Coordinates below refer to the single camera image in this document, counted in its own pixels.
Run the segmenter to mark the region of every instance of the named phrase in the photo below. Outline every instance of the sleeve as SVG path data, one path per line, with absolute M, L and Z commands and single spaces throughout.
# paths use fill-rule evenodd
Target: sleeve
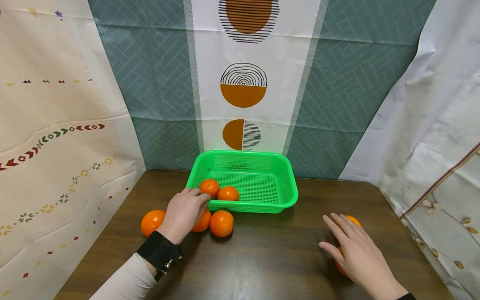
M 402 298 L 400 298 L 398 300 L 416 300 L 416 299 L 412 294 L 408 293 L 407 295 L 403 296 Z
M 90 300 L 143 300 L 156 281 L 138 253 L 120 267 Z

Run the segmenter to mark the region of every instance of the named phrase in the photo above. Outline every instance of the person's right hand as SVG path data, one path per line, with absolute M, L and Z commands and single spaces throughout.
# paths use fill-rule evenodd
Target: person's right hand
M 209 194 L 199 189 L 184 188 L 168 203 L 165 219 L 157 231 L 173 244 L 180 244 L 207 208 L 208 200 Z
M 342 246 L 343 254 L 334 245 L 325 241 L 318 245 L 330 253 L 348 274 L 350 279 L 362 287 L 375 300 L 395 300 L 408 294 L 390 271 L 382 252 L 370 236 L 344 215 L 331 214 L 324 221 Z

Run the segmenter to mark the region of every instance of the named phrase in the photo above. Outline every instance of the herringbone pattern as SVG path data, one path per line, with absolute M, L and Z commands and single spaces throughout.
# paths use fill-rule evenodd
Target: herringbone pattern
M 147 168 L 199 153 L 183 0 L 89 0 Z M 288 157 L 336 179 L 417 49 L 435 0 L 330 0 Z
M 89 2 L 147 168 L 191 168 L 199 148 L 183 1 Z
M 302 177 L 337 179 L 415 56 L 435 0 L 330 0 L 288 158 Z

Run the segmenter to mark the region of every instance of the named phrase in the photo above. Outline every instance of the orange circle print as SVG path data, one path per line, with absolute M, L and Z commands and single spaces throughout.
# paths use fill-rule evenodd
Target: orange circle print
M 232 149 L 252 150 L 260 142 L 260 129 L 250 121 L 237 119 L 223 128 L 223 140 Z
M 218 13 L 234 41 L 258 44 L 272 32 L 280 6 L 278 0 L 220 0 Z
M 249 108 L 260 102 L 267 91 L 267 76 L 251 63 L 235 63 L 223 72 L 220 90 L 228 103 Z

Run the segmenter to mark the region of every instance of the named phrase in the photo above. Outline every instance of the orange fruit in basket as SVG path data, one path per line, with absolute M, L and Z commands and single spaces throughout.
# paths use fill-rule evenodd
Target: orange fruit in basket
M 165 211 L 161 209 L 152 210 L 148 212 L 142 222 L 140 223 L 140 228 L 144 236 L 149 237 L 152 232 L 157 230 L 163 223 L 165 218 Z
M 202 215 L 200 216 L 200 218 L 198 219 L 197 224 L 195 224 L 195 226 L 193 227 L 192 231 L 193 232 L 202 232 L 205 229 L 207 229 L 208 225 L 210 225 L 210 218 L 211 217 L 212 217 L 212 214 L 210 213 L 208 208 L 206 208 L 204 210 L 204 212 L 202 213 Z
M 342 253 L 343 255 L 342 247 L 338 247 L 338 249 L 340 250 L 340 253 Z M 345 276 L 346 278 L 350 278 L 337 261 L 335 261 L 335 265 L 336 265 L 336 268 L 340 271 L 340 273 L 342 273 L 343 276 Z
M 233 186 L 226 186 L 218 192 L 218 200 L 238 201 L 240 200 L 239 191 Z
M 210 218 L 210 232 L 219 237 L 224 238 L 233 231 L 233 216 L 226 210 L 214 212 Z
M 357 224 L 358 227 L 363 228 L 363 226 L 360 224 L 360 222 L 359 222 L 356 218 L 354 218 L 354 217 L 352 217 L 352 216 L 349 216 L 349 215 L 345 215 L 345 217 L 346 217 L 348 220 L 350 220 L 351 222 Z
M 220 185 L 218 185 L 218 182 L 214 179 L 206 179 L 200 183 L 199 189 L 202 193 L 209 194 L 210 199 L 215 199 L 220 190 Z

